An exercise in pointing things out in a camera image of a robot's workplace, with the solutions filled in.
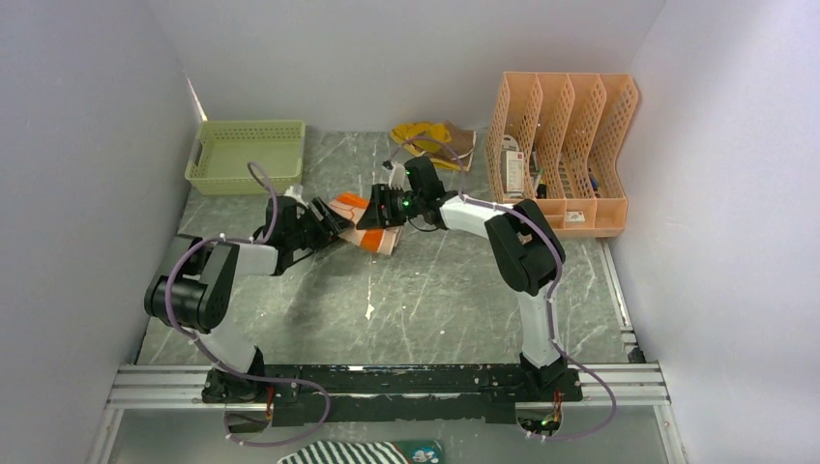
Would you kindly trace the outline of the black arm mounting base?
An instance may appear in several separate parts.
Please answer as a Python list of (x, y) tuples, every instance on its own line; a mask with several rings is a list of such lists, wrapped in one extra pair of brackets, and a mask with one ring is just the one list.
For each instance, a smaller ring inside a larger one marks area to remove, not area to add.
[(483, 420), (512, 424), (520, 403), (579, 401), (579, 373), (519, 363), (268, 364), (273, 385), (211, 369), (200, 402), (270, 408), (273, 426), (328, 422)]

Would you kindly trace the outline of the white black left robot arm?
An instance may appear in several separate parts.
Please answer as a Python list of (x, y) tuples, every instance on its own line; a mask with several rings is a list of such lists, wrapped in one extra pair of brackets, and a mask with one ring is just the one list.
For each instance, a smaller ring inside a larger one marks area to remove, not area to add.
[(180, 334), (212, 362), (205, 403), (248, 403), (271, 396), (263, 354), (227, 312), (237, 276), (280, 276), (336, 242), (354, 221), (328, 203), (287, 195), (269, 199), (264, 223), (247, 239), (176, 235), (143, 301), (145, 312)]

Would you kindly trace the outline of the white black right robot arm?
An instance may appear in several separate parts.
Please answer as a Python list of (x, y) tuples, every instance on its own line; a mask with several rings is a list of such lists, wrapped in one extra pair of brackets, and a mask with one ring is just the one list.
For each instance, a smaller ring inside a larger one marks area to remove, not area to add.
[(559, 342), (552, 305), (566, 254), (536, 203), (504, 206), (447, 190), (427, 158), (410, 159), (402, 171), (410, 188), (373, 185), (357, 229), (388, 229), (421, 217), (436, 229), (487, 239), (501, 278), (516, 296), (522, 326), (522, 380), (502, 391), (518, 401), (580, 400), (578, 374)]

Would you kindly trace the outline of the yellow brown towel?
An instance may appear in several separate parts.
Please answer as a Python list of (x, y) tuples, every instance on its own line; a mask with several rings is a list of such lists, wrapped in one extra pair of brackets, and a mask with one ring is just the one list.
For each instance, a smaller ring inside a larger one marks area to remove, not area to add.
[(473, 130), (442, 123), (413, 122), (390, 131), (391, 139), (413, 157), (430, 158), (437, 167), (469, 171), (478, 135)]

